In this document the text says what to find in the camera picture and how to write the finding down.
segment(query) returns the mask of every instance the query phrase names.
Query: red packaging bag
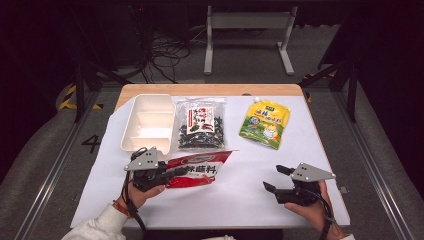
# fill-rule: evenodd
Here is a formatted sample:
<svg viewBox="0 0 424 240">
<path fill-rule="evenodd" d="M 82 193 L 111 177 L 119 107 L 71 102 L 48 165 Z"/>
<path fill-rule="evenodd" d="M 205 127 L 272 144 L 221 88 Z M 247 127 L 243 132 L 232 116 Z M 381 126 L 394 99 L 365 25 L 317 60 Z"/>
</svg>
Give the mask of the red packaging bag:
<svg viewBox="0 0 424 240">
<path fill-rule="evenodd" d="M 167 170 L 189 167 L 186 175 L 176 176 L 166 185 L 167 188 L 184 188 L 207 185 L 215 181 L 215 175 L 233 151 L 200 153 L 171 159 Z"/>
</svg>

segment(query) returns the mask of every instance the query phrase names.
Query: white plastic tray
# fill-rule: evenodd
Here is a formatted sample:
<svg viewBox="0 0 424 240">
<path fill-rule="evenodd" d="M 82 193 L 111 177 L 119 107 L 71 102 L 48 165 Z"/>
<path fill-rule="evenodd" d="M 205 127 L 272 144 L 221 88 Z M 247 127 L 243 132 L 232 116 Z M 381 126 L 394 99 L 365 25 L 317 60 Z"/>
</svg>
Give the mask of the white plastic tray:
<svg viewBox="0 0 424 240">
<path fill-rule="evenodd" d="M 171 148 L 175 104 L 168 94 L 140 94 L 135 97 L 121 141 L 124 151 L 156 147 L 163 155 Z"/>
</svg>

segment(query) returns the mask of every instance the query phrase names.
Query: snack bag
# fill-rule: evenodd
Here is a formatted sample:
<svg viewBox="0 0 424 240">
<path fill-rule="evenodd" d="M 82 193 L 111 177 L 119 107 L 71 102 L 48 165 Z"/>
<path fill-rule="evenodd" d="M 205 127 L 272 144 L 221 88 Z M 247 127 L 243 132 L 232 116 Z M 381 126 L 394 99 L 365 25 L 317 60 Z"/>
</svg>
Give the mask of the snack bag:
<svg viewBox="0 0 424 240">
<path fill-rule="evenodd" d="M 256 101 L 247 111 L 239 135 L 278 149 L 290 109 L 270 100 Z"/>
<path fill-rule="evenodd" d="M 172 178 L 166 187 L 183 188 L 212 183 L 231 153 L 232 151 L 201 153 L 169 160 L 167 170 L 187 166 L 189 170 L 186 175 Z"/>
<path fill-rule="evenodd" d="M 180 99 L 177 103 L 175 126 L 178 133 L 177 150 L 205 152 L 224 150 L 225 98 L 192 97 Z"/>
</svg>

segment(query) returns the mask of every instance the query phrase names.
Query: dark background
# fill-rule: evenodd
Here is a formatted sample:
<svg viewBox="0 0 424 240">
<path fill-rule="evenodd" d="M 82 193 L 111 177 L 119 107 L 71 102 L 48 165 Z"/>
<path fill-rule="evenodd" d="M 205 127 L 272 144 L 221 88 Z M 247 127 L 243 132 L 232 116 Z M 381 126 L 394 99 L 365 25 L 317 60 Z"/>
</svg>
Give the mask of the dark background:
<svg viewBox="0 0 424 240">
<path fill-rule="evenodd" d="M 50 3 L 0 3 L 0 180 L 28 139 L 56 114 L 56 98 L 73 81 L 76 60 L 94 60 L 109 70 L 137 65 L 146 57 L 139 42 L 151 37 L 143 36 L 149 25 L 187 42 L 192 37 L 187 30 L 204 24 L 206 15 L 206 7 L 199 6 L 144 8 L 144 32 L 139 32 L 125 5 L 75 6 L 72 11 L 54 12 L 57 9 L 46 4 Z M 424 22 L 423 10 L 421 3 L 386 4 L 384 23 L 373 29 L 375 36 L 359 64 L 359 81 L 421 196 L 424 29 L 419 23 Z M 339 24 L 346 13 L 343 6 L 301 7 L 295 24 Z M 86 55 L 75 54 L 63 41 L 64 19 L 77 19 L 68 23 L 82 32 L 72 43 Z M 119 27 L 122 23 L 128 27 Z M 336 55 L 343 56 L 342 52 L 335 50 Z"/>
</svg>

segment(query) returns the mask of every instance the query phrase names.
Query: human hand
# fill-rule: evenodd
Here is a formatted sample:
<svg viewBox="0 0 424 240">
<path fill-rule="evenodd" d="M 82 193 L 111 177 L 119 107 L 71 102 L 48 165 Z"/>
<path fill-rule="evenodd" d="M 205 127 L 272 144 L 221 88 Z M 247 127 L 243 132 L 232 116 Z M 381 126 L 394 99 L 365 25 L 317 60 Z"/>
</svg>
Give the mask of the human hand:
<svg viewBox="0 0 424 240">
<path fill-rule="evenodd" d="M 164 190 L 165 190 L 165 185 L 159 185 L 159 186 L 153 187 L 152 189 L 149 189 L 146 192 L 142 192 L 138 190 L 136 187 L 134 187 L 134 184 L 132 182 L 128 183 L 128 197 L 129 199 L 131 199 L 131 201 L 134 203 L 134 206 L 137 209 L 143 206 L 144 203 L 147 201 L 147 199 L 159 195 Z M 121 206 L 127 208 L 127 205 L 125 204 L 124 199 L 122 199 L 122 196 L 119 196 L 119 198 L 116 201 Z"/>
<path fill-rule="evenodd" d="M 320 186 L 322 198 L 328 203 L 329 207 L 332 209 L 325 181 L 319 181 L 318 184 Z M 316 203 L 307 207 L 287 202 L 284 204 L 284 207 L 304 217 L 318 232 L 321 232 L 324 229 L 326 219 L 324 206 L 321 201 L 317 201 Z M 327 239 L 341 239 L 345 236 L 346 234 L 343 232 L 339 225 L 337 225 L 336 223 L 331 224 L 330 229 L 328 231 Z"/>
</svg>

